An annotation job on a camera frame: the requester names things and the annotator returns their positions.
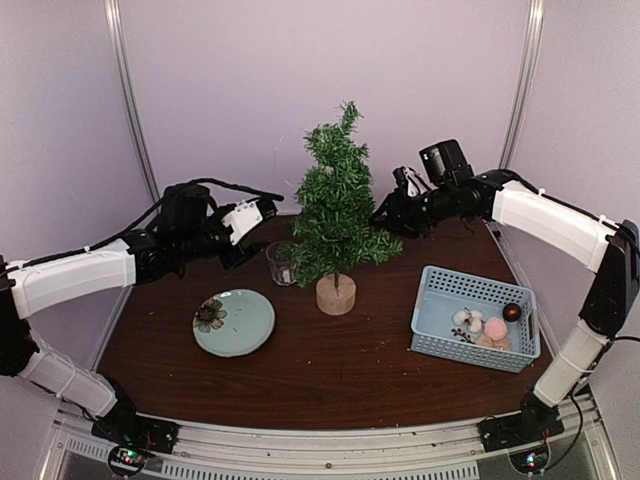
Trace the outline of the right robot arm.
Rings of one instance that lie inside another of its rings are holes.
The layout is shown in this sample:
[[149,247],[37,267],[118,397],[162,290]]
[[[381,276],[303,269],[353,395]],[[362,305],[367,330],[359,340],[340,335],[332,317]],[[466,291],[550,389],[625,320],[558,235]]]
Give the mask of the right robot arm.
[[551,411],[590,376],[625,324],[639,294],[639,228],[557,199],[511,170],[442,174],[430,186],[399,168],[397,186],[370,222],[403,237],[449,218],[481,218],[509,238],[529,235],[531,254],[514,254],[540,288],[544,318],[559,340],[552,363],[513,419],[519,440],[535,440]]

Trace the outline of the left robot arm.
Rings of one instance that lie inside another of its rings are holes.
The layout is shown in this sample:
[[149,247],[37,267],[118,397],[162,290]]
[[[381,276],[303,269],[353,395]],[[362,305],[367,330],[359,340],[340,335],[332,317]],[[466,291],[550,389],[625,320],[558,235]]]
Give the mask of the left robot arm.
[[246,263],[264,243],[245,245],[251,224],[224,221],[178,239],[134,229],[105,244],[1,266],[1,373],[23,378],[104,418],[123,444],[144,433],[138,415],[124,407],[126,395],[114,382],[75,363],[33,331],[29,320],[44,310],[98,293],[181,275],[190,261],[218,258],[226,269]]

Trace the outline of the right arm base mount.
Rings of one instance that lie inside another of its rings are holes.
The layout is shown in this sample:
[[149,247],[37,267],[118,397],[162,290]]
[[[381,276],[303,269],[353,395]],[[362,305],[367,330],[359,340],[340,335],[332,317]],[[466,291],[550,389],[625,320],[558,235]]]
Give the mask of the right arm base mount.
[[528,392],[520,410],[506,416],[488,416],[477,425],[486,453],[509,450],[511,466],[533,476],[546,473],[552,465],[549,439],[565,431],[559,409],[550,407]]

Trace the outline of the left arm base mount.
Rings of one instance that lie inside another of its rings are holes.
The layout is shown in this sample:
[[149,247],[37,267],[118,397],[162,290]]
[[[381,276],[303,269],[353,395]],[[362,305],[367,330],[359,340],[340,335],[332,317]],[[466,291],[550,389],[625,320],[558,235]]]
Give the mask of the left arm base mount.
[[170,454],[177,441],[179,426],[169,420],[141,416],[134,401],[112,379],[107,382],[115,391],[116,403],[105,416],[84,412],[92,423],[93,436],[114,443],[107,455],[107,466],[120,478],[139,474],[156,453]]

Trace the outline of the small green christmas tree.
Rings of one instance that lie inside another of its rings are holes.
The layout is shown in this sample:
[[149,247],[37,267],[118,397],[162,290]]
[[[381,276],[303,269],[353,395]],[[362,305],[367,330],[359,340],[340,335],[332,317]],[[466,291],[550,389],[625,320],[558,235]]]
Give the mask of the small green christmas tree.
[[331,316],[355,306],[357,287],[348,276],[354,267],[384,263],[402,252],[397,237],[369,224],[375,206],[369,147],[353,139],[362,115],[353,101],[340,110],[336,122],[319,124],[304,136],[314,165],[295,194],[300,213],[287,252],[297,284],[314,285],[317,307]]

